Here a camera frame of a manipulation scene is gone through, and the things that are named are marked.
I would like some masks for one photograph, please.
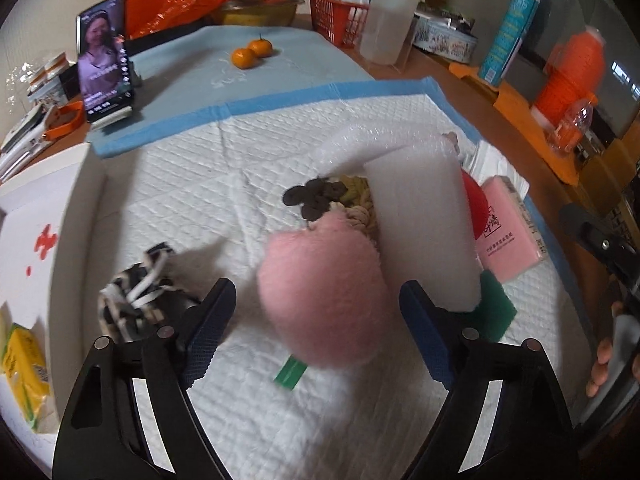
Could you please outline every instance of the spray can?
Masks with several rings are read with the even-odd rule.
[[[529,31],[539,3],[540,0],[511,0],[494,44],[478,72],[480,79],[493,86],[500,84]]]

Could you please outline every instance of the plastic bottle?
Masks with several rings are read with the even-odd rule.
[[[498,86],[522,46],[540,0],[511,0],[494,44],[489,50],[478,76],[492,86]]]
[[[555,130],[548,130],[546,141],[557,152],[568,155],[578,145],[591,127],[593,105],[589,99],[581,99],[569,106],[564,118]]]
[[[549,80],[531,108],[544,130],[557,128],[568,107],[596,91],[605,71],[604,45],[599,31],[587,27],[552,54]]]

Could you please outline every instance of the white quilted pad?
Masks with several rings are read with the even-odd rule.
[[[167,241],[174,271],[204,296],[220,277],[238,289],[228,338],[190,390],[209,438],[236,480],[400,478],[446,397],[401,319],[378,357],[353,370],[309,369],[289,392],[273,383],[289,353],[261,313],[255,272],[270,233],[300,228],[282,193],[316,176],[308,155],[346,123],[402,120],[462,131],[425,95],[327,101],[235,116],[107,160],[85,287],[84,345],[99,336],[97,291]],[[590,349],[551,262],[506,286],[518,315],[504,342],[542,341],[571,404]],[[142,382],[140,414],[156,463],[170,468]],[[479,462],[499,388],[487,395],[466,466]]]

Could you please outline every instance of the green scouring pad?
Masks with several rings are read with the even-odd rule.
[[[497,343],[516,317],[517,310],[490,270],[480,275],[482,299],[473,312],[455,314],[465,326],[478,330],[480,337]]]

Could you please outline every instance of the pink tissue pack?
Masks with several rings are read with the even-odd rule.
[[[493,176],[482,190],[489,202],[489,221],[476,241],[478,257],[499,282],[509,282],[544,260],[546,245],[508,178]]]

